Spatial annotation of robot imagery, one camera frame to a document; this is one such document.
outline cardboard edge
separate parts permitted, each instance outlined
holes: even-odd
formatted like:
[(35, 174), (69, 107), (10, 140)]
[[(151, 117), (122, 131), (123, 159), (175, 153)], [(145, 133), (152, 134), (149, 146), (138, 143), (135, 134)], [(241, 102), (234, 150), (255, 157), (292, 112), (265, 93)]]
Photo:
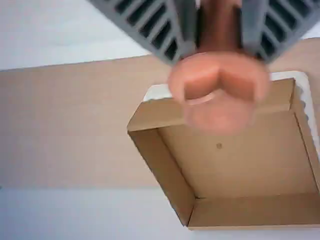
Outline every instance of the cardboard edge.
[(196, 197), (158, 129), (128, 131), (128, 134), (161, 186), (181, 224), (187, 226)]

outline small hole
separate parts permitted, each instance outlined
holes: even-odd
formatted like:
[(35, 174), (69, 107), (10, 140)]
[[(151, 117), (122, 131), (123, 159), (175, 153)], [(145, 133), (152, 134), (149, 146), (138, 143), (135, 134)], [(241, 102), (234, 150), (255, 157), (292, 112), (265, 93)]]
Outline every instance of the small hole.
[(285, 32), (269, 15), (265, 18), (265, 25), (275, 35), (276, 39), (281, 43), (285, 39)]
[(275, 52), (275, 47), (266, 36), (266, 34), (262, 34), (261, 46), (263, 47), (265, 53), (270, 56)]
[(159, 49), (164, 42), (167, 34), (171, 30), (171, 23), (169, 21), (166, 22), (165, 26), (162, 28), (162, 30), (158, 33), (158, 35), (155, 37), (155, 39), (152, 41), (152, 44)]
[(170, 46), (167, 48), (164, 54), (168, 57), (168, 59), (172, 60), (176, 55), (177, 48), (178, 48), (177, 41), (176, 39), (173, 39), (172, 42), (170, 43)]
[(122, 0), (115, 6), (115, 10), (122, 14), (133, 2), (134, 0)]
[(145, 0), (128, 18), (128, 22), (133, 26), (138, 20), (146, 13), (148, 8), (154, 3), (155, 0)]
[(222, 143), (220, 143), (220, 142), (217, 143), (217, 144), (216, 144), (216, 148), (217, 148), (217, 149), (222, 149)]
[(301, 0), (288, 0), (292, 7), (294, 7), (298, 13), (303, 17), (306, 17), (309, 13), (308, 6)]
[(156, 23), (159, 21), (161, 16), (166, 12), (166, 6), (162, 5), (158, 11), (149, 19), (149, 21), (142, 27), (140, 30), (141, 34), (144, 37), (148, 37), (152, 28), (156, 25)]
[(289, 28), (293, 29), (296, 26), (296, 19), (277, 0), (270, 0), (269, 3), (272, 9), (288, 24)]

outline cardboard box bottom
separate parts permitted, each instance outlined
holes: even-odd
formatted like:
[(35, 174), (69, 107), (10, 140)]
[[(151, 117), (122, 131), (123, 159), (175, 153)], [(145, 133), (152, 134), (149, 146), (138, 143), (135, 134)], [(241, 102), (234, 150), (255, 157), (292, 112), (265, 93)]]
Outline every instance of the cardboard box bottom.
[(274, 82), (236, 136), (184, 125), (172, 99), (142, 103), (128, 134), (191, 230), (320, 225), (320, 167), (293, 79)]

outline cardboard box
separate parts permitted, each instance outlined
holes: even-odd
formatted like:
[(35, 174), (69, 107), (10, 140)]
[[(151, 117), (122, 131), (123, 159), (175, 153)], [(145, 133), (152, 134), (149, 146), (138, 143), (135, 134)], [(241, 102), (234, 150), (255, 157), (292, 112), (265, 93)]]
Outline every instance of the cardboard box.
[(191, 230), (320, 225), (320, 164), (293, 79), (273, 82), (236, 136), (185, 126), (171, 98), (141, 103), (127, 129)]

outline cardboard box flap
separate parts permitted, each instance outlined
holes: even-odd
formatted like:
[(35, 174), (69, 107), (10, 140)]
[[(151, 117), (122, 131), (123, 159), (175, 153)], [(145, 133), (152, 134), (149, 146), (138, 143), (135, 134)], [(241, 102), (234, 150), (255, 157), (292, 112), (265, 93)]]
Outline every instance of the cardboard box flap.
[(128, 133), (168, 197), (181, 223), (187, 226), (196, 198), (159, 136), (158, 130), (129, 131)]
[(314, 194), (267, 197), (198, 199), (189, 228), (252, 226), (316, 226), (320, 224), (320, 196)]
[[(277, 81), (272, 84), (270, 96), (257, 108), (257, 114), (288, 111), (291, 106), (294, 81)], [(139, 105), (129, 121), (132, 131), (161, 128), (184, 123), (181, 106), (172, 98), (149, 100)]]

